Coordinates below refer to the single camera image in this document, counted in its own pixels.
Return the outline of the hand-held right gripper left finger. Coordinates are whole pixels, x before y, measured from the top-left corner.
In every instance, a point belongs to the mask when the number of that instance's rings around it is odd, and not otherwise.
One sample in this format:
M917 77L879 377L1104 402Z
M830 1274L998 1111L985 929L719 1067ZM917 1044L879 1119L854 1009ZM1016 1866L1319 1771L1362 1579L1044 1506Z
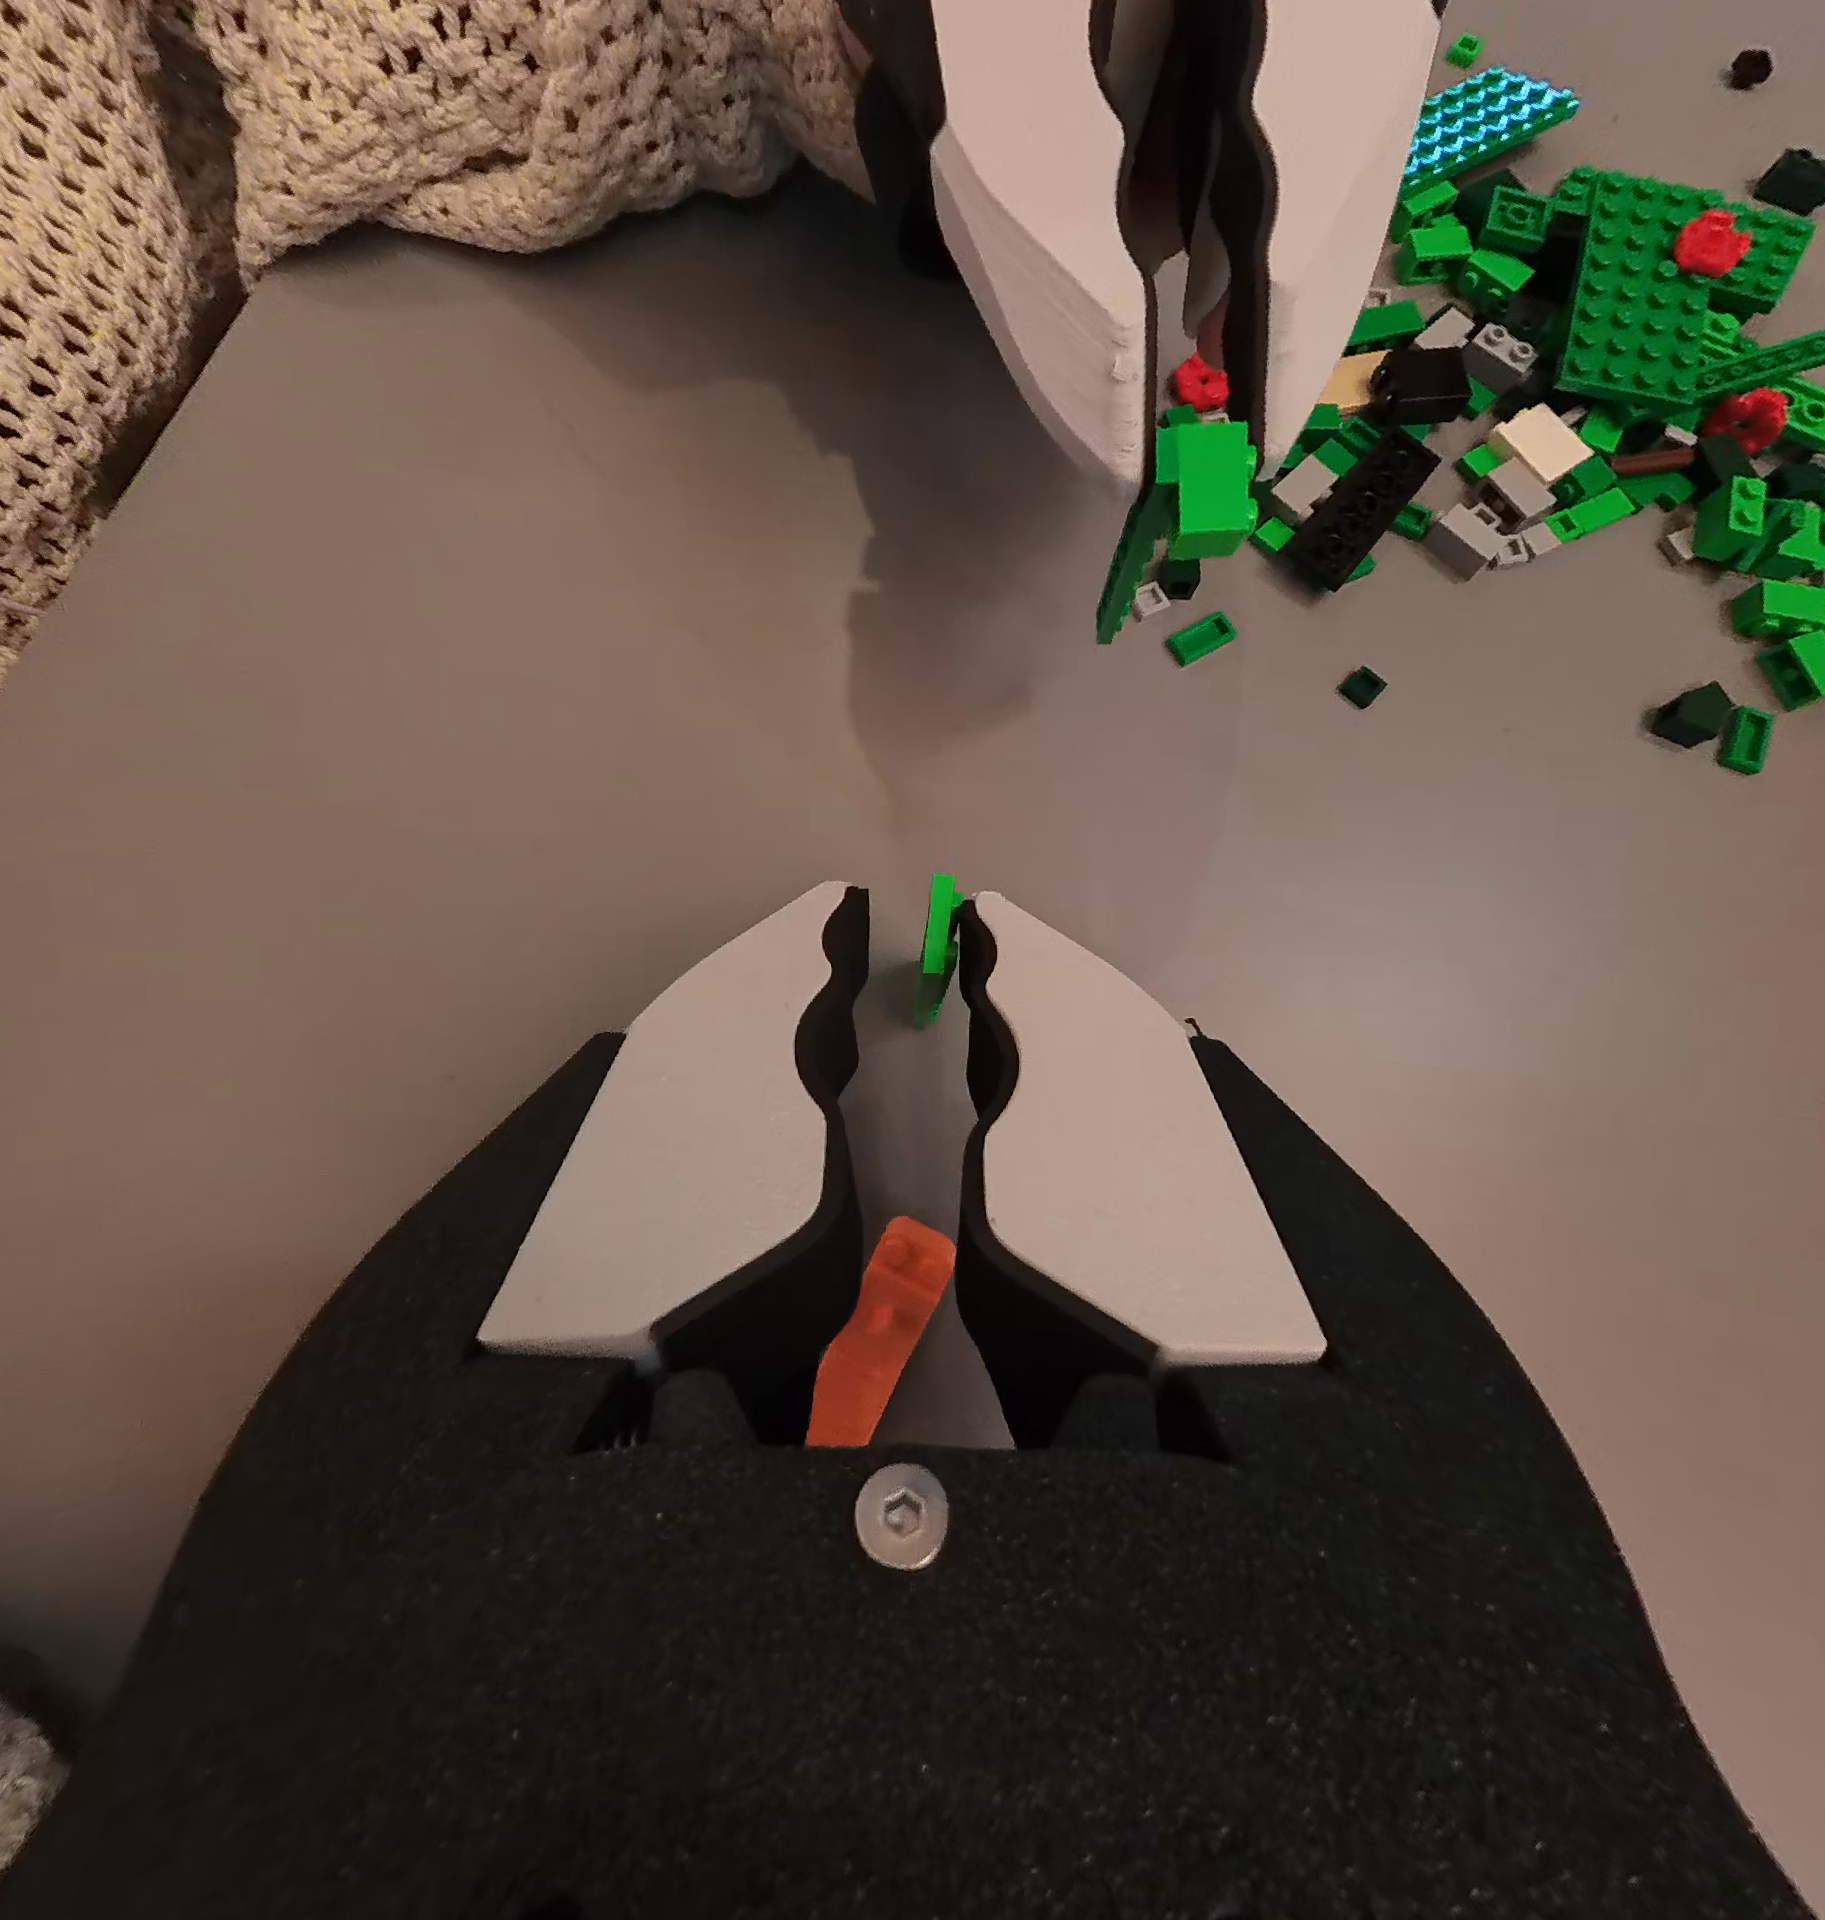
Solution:
M824 881L630 1022L478 1344L714 1372L799 1446L864 1265L841 1095L858 1063L870 894Z

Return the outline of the pile of lego pieces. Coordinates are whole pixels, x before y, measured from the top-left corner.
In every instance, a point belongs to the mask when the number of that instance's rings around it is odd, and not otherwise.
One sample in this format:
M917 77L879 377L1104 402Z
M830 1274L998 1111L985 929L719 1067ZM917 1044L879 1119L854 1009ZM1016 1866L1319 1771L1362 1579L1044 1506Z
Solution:
M1509 162L1581 100L1482 48L1443 48L1460 80L1417 114L1377 261L1393 284L1363 291L1282 459L1257 449L1241 546L1330 596L1387 538L1468 582L1661 512L1669 561L1740 582L1722 611L1767 704L1695 684L1645 732L1751 779L1780 717L1825 701L1825 327L1751 328L1810 255L1825 154L1789 146L1740 201L1593 166L1533 191ZM1236 420L1227 372L1198 356L1170 399ZM1186 600L1202 564L1158 553L1128 614Z

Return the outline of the person's left forearm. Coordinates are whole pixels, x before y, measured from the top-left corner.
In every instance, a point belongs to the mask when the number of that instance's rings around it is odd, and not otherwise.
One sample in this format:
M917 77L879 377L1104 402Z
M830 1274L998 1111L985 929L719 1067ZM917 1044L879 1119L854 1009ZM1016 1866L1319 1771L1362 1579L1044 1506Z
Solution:
M245 282L358 225L546 254L797 162L871 197L824 3L177 5L231 127Z

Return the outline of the green lego plate assembly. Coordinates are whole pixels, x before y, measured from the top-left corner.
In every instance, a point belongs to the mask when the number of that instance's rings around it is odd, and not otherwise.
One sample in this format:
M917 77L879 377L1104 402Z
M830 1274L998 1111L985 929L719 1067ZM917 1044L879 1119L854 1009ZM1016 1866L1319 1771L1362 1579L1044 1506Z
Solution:
M1153 430L1150 480L1126 512L1094 614L1094 642L1125 625L1158 553L1177 564L1233 556L1254 531L1257 447L1241 420L1170 408Z

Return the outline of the orange lego brick separator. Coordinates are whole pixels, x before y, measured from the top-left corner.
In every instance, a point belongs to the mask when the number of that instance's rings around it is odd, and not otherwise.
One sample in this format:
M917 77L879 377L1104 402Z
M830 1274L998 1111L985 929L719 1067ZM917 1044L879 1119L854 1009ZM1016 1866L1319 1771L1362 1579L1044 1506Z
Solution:
M953 1244L898 1216L858 1278L856 1304L820 1356L802 1446L864 1449L917 1355L953 1271Z

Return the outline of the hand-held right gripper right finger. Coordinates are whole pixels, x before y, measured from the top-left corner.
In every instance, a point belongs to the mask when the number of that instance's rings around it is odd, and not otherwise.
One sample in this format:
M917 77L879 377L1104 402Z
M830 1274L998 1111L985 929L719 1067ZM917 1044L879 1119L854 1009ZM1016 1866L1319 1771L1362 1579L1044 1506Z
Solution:
M1327 1355L1198 1038L996 892L954 915L972 1132L953 1293L1020 1452L1091 1380L1301 1369Z

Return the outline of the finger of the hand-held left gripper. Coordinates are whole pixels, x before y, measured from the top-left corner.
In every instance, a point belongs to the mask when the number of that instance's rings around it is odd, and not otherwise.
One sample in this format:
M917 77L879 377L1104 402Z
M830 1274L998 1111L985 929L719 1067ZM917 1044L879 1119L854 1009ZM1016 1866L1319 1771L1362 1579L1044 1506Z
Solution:
M1351 336L1442 37L1432 3L1228 5L1219 72L1220 324L1232 414L1264 462Z
M1128 118L1112 5L933 3L940 237L1021 402L1118 494L1140 489L1153 299L1120 225Z

